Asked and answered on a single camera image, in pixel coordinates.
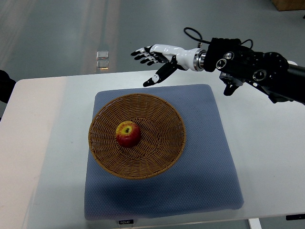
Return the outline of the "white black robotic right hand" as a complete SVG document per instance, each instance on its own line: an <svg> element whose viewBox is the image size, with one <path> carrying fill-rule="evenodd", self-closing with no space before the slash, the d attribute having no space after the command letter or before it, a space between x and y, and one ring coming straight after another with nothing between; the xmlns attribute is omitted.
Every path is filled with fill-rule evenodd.
<svg viewBox="0 0 305 229"><path fill-rule="evenodd" d="M181 47L155 44L137 49L131 53L131 56L140 61L141 64L148 66L155 63L162 64L162 67L143 83L144 87L148 87L163 82L177 69L182 71L189 69L196 72L202 71L206 51L201 48L185 50Z"/></svg>

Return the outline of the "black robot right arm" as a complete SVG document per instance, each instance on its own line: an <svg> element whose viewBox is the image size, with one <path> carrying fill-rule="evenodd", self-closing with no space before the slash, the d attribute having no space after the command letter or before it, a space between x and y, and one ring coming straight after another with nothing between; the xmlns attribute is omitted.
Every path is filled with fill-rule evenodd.
<svg viewBox="0 0 305 229"><path fill-rule="evenodd" d="M266 94L275 104L305 103L305 69L290 63L277 52L255 52L239 39L195 38L198 46L208 44L207 52L196 55L195 66L207 72L220 71L224 95L231 96L244 83Z"/></svg>

